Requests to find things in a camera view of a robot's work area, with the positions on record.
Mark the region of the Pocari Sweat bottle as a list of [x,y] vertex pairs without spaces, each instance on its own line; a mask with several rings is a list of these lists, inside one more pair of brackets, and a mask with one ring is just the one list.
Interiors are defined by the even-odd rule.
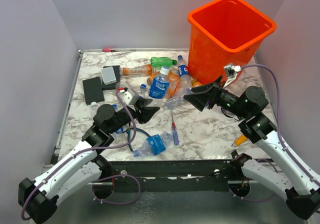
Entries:
[[159,74],[157,74],[151,83],[150,89],[149,89],[149,97],[152,99],[163,99],[168,91],[170,82],[169,82],[169,75],[170,69],[166,66],[163,66]]

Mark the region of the crushed blue label water bottle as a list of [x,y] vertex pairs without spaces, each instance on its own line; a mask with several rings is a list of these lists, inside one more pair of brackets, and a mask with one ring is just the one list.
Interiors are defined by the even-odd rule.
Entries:
[[135,158],[156,156],[164,152],[173,142],[173,135],[168,132],[152,135],[144,141],[140,148],[133,151],[133,156]]

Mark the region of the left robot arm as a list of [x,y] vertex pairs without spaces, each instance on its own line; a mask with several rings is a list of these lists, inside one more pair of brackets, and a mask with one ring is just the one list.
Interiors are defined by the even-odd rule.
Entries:
[[151,99],[142,97],[135,101],[120,98],[119,102],[123,108],[118,111],[110,104],[101,105],[92,126],[64,158],[38,177],[26,177],[19,183],[22,220],[43,224],[67,197],[84,185],[116,178],[111,163],[101,155],[114,149],[112,134],[127,124],[146,124],[160,110],[149,105]]

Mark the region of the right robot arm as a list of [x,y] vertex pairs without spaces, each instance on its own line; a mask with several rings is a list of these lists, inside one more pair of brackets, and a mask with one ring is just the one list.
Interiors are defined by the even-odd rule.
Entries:
[[242,134],[282,170],[282,174],[278,174],[244,153],[232,160],[230,175],[236,180],[245,176],[259,182],[281,197],[297,217],[308,220],[320,208],[319,174],[279,138],[276,125],[262,112],[269,102],[260,87],[249,86],[237,97],[220,82],[218,78],[210,84],[192,88],[183,98],[199,111],[220,106],[242,118],[238,125]]

